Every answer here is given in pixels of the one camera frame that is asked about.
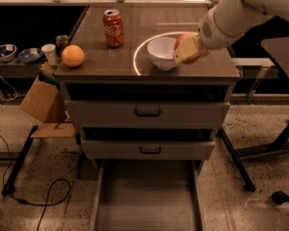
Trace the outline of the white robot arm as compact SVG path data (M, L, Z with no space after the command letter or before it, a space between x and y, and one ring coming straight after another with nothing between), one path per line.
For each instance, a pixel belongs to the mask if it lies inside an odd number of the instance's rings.
M289 0L222 0L200 20L196 33L184 33L176 40L173 59L177 64L192 63L275 16L289 22Z

